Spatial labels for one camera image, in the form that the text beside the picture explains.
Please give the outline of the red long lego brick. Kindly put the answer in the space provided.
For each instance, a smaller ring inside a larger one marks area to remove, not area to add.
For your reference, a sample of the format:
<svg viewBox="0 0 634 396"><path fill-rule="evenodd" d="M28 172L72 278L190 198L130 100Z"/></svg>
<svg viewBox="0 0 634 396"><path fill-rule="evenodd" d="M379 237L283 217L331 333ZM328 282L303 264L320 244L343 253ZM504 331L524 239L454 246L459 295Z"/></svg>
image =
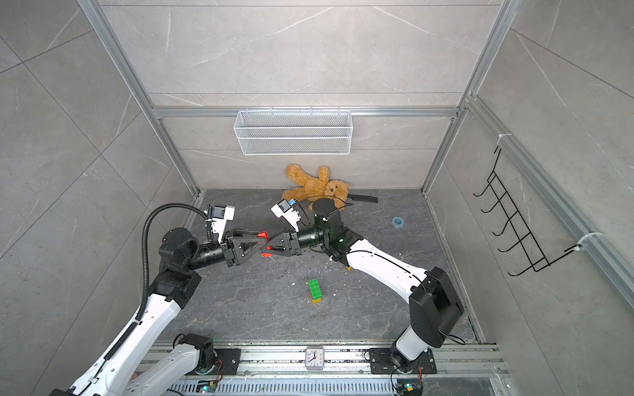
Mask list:
<svg viewBox="0 0 634 396"><path fill-rule="evenodd" d="M267 242L269 241L269 237L268 237L267 232L262 232L262 233L259 233L259 234L258 234L258 237L259 237L259 238L262 238L262 239L265 239ZM272 254L270 254L270 253L265 253L265 252L264 252L264 253L262 254L262 256L263 256L263 257L272 257Z"/></svg>

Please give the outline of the green lego brick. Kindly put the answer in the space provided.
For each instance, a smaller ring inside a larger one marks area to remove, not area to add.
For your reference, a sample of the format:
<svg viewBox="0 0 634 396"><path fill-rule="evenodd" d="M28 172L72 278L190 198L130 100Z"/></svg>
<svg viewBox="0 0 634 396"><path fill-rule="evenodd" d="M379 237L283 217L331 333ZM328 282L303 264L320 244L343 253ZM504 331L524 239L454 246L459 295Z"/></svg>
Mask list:
<svg viewBox="0 0 634 396"><path fill-rule="evenodd" d="M310 289L311 300L323 298L323 293L320 288L320 283L317 279L309 280L308 287Z"/></svg>

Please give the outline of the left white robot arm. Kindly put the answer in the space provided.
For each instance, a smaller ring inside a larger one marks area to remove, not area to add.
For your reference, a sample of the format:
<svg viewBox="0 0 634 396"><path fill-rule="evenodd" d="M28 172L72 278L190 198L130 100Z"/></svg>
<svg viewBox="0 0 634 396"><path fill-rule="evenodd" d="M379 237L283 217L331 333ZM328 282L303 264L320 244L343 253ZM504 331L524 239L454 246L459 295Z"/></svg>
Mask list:
<svg viewBox="0 0 634 396"><path fill-rule="evenodd" d="M185 228L168 231L159 249L162 269L145 278L140 308L97 361L68 389L53 389L54 395L160 395L181 377L194 373L219 372L223 361L211 338L188 333L179 336L173 350L137 376L135 371L163 330L178 316L201 282L198 270L247 259L264 250L265 233L232 231L222 244L202 244Z"/></svg>

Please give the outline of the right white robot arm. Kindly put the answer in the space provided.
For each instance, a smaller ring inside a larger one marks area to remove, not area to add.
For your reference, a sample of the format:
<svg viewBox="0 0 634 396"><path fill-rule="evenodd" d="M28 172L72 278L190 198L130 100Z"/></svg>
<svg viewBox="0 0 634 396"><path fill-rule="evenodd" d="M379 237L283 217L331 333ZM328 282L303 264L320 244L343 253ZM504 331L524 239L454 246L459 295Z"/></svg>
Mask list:
<svg viewBox="0 0 634 396"><path fill-rule="evenodd" d="M432 351L451 337L465 313L447 272L439 267L415 267L381 251L344 225L340 210L330 199L313 204L314 223L306 229L299 227L294 201L279 201L271 211L293 230L272 236L262 248L264 255L299 256L304 249L319 247L331 260L373 277L409 305L409 326L388 352L383 356L372 352L371 359L402 373L434 362Z"/></svg>

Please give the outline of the brown teddy bear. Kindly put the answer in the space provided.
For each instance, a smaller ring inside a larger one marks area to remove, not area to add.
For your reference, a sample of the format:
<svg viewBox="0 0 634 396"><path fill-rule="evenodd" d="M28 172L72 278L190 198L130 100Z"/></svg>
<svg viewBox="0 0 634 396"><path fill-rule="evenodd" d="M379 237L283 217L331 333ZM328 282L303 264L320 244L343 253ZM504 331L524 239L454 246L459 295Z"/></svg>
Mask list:
<svg viewBox="0 0 634 396"><path fill-rule="evenodd" d="M300 165L292 163L287 166L287 177L297 184L294 189L286 190L282 199L290 202L308 200L310 202L322 198L330 198L338 209L343 209L347 203L349 185L340 180L330 179L330 169L327 166L320 167L317 177L306 173Z"/></svg>

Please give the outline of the black comb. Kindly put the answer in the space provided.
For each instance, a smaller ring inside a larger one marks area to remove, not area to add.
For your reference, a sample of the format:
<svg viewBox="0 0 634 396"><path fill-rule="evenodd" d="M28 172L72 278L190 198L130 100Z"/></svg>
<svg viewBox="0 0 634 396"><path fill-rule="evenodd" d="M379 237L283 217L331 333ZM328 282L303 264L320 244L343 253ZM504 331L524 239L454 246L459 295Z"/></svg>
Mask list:
<svg viewBox="0 0 634 396"><path fill-rule="evenodd" d="M358 194L349 194L348 199L353 202L364 202L364 203L378 203L379 199L376 196L366 196L366 195L358 195Z"/></svg>

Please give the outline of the small white clock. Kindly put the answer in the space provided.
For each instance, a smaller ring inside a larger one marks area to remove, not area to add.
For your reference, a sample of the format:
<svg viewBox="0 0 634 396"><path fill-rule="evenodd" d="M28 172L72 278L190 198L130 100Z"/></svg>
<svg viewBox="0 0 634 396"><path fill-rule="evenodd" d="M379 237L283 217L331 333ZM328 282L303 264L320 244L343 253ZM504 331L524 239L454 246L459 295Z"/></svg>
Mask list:
<svg viewBox="0 0 634 396"><path fill-rule="evenodd" d="M305 369L307 371L323 371L325 368L325 348L308 346L305 349Z"/></svg>

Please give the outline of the blue tape roll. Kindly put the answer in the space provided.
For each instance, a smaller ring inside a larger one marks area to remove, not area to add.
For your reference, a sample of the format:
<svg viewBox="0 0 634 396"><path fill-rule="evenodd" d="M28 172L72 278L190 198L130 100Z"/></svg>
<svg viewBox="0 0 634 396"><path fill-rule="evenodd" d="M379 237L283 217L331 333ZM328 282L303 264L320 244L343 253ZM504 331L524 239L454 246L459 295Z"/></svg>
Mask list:
<svg viewBox="0 0 634 396"><path fill-rule="evenodd" d="M395 228L402 228L402 227L404 226L404 224L405 224L405 223L404 223L403 219L401 219L400 217L395 217L395 218L392 220L392 224L393 224L393 226L394 226Z"/></svg>

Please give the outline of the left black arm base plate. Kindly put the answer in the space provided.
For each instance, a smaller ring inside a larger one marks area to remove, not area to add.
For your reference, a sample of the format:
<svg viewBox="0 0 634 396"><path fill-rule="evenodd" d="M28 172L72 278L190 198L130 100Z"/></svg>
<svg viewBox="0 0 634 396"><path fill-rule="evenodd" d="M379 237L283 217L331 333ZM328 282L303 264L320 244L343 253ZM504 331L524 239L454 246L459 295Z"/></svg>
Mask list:
<svg viewBox="0 0 634 396"><path fill-rule="evenodd" d="M241 352L240 348L221 348L216 349L216 362L212 376L217 376L218 371L221 370L223 376L236 376L240 364Z"/></svg>

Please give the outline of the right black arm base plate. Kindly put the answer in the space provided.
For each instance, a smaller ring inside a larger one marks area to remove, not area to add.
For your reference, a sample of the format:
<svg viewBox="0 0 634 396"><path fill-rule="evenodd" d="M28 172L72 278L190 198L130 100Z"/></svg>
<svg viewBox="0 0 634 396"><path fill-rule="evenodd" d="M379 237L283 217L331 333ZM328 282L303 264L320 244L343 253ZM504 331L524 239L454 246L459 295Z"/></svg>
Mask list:
<svg viewBox="0 0 634 396"><path fill-rule="evenodd" d="M394 348L370 348L366 352L373 375L387 375L393 371L404 374L437 374L434 354L431 349L425 349L419 356L409 361Z"/></svg>

